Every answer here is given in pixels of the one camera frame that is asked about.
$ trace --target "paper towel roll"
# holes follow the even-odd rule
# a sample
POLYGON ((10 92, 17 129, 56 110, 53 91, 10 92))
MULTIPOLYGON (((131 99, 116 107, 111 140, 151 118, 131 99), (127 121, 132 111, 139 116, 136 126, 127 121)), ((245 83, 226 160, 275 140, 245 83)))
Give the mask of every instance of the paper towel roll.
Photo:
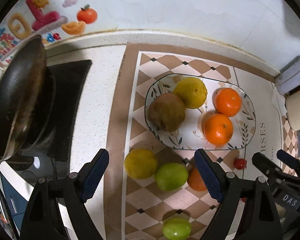
POLYGON ((287 97, 286 108, 291 128, 295 131, 300 130, 300 91, 287 97))

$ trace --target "brown mat border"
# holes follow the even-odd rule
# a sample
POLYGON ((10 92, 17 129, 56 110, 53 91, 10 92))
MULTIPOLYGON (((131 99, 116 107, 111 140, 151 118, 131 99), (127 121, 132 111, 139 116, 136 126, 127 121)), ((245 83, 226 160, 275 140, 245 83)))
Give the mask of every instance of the brown mat border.
POLYGON ((198 57, 233 66, 274 83, 274 77, 249 64, 198 49, 172 45, 128 43, 119 69, 110 113, 106 149, 110 155, 104 176, 104 220, 106 238, 122 239, 122 175, 132 85, 139 51, 166 52, 198 57))

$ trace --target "oval plate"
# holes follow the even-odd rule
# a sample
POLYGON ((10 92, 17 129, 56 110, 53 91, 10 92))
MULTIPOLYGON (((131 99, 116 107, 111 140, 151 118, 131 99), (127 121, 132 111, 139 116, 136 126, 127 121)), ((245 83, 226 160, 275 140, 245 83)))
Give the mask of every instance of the oval plate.
POLYGON ((210 151, 242 149, 249 144, 256 130, 256 116, 253 104, 240 87, 215 79, 184 74, 169 74, 159 79, 149 88, 146 95, 145 119, 149 129, 154 133, 158 140, 165 146, 181 150, 197 150, 199 148, 210 151), (157 126, 147 119, 147 112, 150 104, 161 94, 173 92, 177 83, 186 77, 199 78, 205 84, 208 91, 205 103, 198 109, 186 109, 186 119, 178 130, 172 133, 158 130, 157 126), (213 105, 213 98, 221 88, 232 88, 236 90, 242 99, 242 106, 235 116, 230 117, 234 127, 232 138, 227 144, 216 147, 209 143, 204 137, 201 124, 211 114, 216 112, 213 105))

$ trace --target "white speckled countertop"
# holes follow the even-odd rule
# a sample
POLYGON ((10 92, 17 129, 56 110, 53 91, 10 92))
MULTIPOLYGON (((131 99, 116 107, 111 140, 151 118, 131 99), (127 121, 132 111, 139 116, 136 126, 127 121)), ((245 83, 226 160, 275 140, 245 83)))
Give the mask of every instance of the white speckled countertop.
MULTIPOLYGON (((126 46, 106 46, 75 50, 48 58, 48 65, 85 59, 92 60, 75 120, 71 147, 70 172, 79 171, 90 162, 100 148, 106 147, 108 123, 115 84, 126 46)), ((0 171, 12 186, 29 200, 33 187, 25 182, 9 165, 2 163, 0 171)), ((103 215, 103 179, 93 196, 85 204, 92 221, 106 239, 103 215)), ((67 210, 59 205, 64 225, 73 229, 67 210)))

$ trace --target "yellow lemon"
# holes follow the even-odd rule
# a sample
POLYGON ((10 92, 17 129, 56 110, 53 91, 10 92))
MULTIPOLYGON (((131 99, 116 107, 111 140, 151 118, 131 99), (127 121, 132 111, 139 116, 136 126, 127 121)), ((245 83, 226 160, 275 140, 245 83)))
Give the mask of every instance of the yellow lemon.
POLYGON ((204 83, 196 77, 181 79, 173 93, 182 99, 186 108, 190 109, 196 109, 202 106, 208 94, 204 83))
POLYGON ((129 177, 147 179, 157 170, 157 156, 146 149, 132 150, 124 160, 124 167, 129 177))

